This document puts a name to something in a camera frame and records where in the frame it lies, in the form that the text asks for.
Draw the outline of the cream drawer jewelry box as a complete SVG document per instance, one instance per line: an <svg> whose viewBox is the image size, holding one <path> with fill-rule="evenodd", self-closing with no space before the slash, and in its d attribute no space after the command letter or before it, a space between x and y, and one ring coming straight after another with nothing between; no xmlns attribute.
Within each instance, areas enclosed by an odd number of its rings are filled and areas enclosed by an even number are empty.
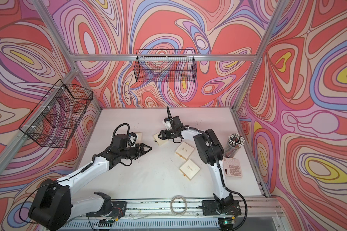
<svg viewBox="0 0 347 231"><path fill-rule="evenodd" d="M141 143L142 138L143 138L143 133L142 132L136 132L136 143Z"/></svg>

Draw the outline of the small cream jewelry box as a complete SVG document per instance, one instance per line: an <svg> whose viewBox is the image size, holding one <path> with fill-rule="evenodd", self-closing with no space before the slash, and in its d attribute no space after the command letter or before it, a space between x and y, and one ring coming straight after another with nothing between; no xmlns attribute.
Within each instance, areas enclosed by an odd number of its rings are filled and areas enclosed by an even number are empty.
<svg viewBox="0 0 347 231"><path fill-rule="evenodd" d="M162 140L161 138L158 137L158 133L153 135L153 139L154 142L158 145L158 146L162 146L164 144L166 144L168 142L168 140Z"/></svg>

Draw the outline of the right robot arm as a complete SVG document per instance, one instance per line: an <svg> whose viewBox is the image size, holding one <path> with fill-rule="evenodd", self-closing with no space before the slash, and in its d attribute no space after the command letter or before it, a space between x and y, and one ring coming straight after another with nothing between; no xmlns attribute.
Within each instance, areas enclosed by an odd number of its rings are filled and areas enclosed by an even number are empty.
<svg viewBox="0 0 347 231"><path fill-rule="evenodd" d="M214 201L210 206L202 205L204 215L232 214L234 217L244 215L247 218L248 207L244 196L226 186L223 173L223 154L218 137L212 129L202 131L200 129L184 125L178 116L173 117L169 107L166 107L167 117L163 120L166 129L161 130L158 138L161 140L192 140L196 145L201 161L209 167L215 192Z"/></svg>

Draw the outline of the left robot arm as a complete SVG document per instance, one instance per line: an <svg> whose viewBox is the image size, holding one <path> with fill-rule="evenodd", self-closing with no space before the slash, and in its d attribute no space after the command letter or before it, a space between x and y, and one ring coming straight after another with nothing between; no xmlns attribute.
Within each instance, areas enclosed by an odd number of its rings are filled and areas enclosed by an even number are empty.
<svg viewBox="0 0 347 231"><path fill-rule="evenodd" d="M109 195L95 192L92 196L74 200L72 197L98 176L108 172L123 160L134 161L152 150L138 143L134 132L113 132L111 143L104 151L93 155L91 161L57 180L47 179L35 191L28 217L50 231L57 231L70 220L84 214L109 217L114 206Z"/></svg>

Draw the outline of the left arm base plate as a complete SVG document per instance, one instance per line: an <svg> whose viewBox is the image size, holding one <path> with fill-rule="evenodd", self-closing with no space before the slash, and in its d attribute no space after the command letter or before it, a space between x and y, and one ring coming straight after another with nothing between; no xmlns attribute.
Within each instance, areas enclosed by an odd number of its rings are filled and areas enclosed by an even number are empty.
<svg viewBox="0 0 347 231"><path fill-rule="evenodd" d="M110 207L101 208L97 212L86 214L88 218L121 218L124 217L127 207L126 201L112 201Z"/></svg>

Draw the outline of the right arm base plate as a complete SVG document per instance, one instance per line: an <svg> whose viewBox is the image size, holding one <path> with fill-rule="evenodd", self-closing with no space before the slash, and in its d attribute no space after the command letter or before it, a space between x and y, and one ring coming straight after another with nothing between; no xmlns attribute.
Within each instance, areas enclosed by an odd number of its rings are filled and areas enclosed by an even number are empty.
<svg viewBox="0 0 347 231"><path fill-rule="evenodd" d="M238 200L234 200L230 206L220 210L214 200L203 200L198 206L205 216L234 216L238 217L242 214Z"/></svg>

